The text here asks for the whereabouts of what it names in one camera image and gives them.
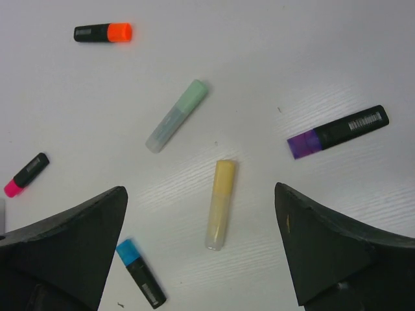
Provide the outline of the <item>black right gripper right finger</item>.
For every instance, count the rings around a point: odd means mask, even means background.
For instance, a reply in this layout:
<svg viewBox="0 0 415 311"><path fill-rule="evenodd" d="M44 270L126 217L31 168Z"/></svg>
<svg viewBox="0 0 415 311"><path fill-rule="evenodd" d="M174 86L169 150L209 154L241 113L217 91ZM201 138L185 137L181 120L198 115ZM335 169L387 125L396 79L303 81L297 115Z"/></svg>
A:
<svg viewBox="0 0 415 311"><path fill-rule="evenodd" d="M305 310L413 310L414 239L372 227L277 183L275 210Z"/></svg>

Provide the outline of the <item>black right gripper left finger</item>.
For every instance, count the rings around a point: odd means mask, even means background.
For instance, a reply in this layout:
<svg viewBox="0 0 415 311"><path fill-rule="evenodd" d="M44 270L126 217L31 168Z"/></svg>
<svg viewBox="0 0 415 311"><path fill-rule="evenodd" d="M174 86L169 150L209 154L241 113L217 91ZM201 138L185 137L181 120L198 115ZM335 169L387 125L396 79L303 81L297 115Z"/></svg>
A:
<svg viewBox="0 0 415 311"><path fill-rule="evenodd" d="M1 235L2 310L97 310L128 203L114 187Z"/></svg>

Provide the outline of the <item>blue black highlighter body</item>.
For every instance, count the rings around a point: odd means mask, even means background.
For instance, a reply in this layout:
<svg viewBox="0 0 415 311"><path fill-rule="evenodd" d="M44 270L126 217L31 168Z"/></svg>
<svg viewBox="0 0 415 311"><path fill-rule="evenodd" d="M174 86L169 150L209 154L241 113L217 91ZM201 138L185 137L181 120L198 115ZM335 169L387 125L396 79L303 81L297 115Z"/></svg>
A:
<svg viewBox="0 0 415 311"><path fill-rule="evenodd" d="M154 310L167 301L165 293L142 256L125 267Z"/></svg>

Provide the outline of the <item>blue highlighter cap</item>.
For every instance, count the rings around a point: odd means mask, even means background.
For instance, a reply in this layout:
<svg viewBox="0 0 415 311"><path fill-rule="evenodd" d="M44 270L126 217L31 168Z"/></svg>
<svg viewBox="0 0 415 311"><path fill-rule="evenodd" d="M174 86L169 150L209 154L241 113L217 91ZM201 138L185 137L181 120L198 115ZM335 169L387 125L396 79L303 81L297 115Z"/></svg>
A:
<svg viewBox="0 0 415 311"><path fill-rule="evenodd" d="M131 263L141 257L141 254L138 248L136 248L134 241L130 238L122 241L119 245L117 245L115 250L125 266L129 266Z"/></svg>

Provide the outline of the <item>pink highlighter cap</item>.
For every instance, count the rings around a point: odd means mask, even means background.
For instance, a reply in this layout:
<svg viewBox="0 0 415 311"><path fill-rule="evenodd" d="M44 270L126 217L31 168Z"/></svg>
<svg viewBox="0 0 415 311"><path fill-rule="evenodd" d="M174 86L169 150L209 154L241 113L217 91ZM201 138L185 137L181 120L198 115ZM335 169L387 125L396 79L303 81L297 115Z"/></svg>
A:
<svg viewBox="0 0 415 311"><path fill-rule="evenodd" d="M15 196L22 193L24 190L23 186L19 186L14 179L11 179L9 183L4 187L4 192L7 197L14 198Z"/></svg>

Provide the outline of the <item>pastel yellow highlighter cap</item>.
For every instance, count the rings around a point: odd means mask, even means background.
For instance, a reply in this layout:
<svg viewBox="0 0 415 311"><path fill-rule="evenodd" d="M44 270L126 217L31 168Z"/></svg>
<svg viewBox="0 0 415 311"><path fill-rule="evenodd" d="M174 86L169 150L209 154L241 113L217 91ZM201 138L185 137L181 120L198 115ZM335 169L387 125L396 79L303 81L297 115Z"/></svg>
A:
<svg viewBox="0 0 415 311"><path fill-rule="evenodd" d="M216 196L230 196L233 190L237 164L232 160L217 161L213 182L213 194Z"/></svg>

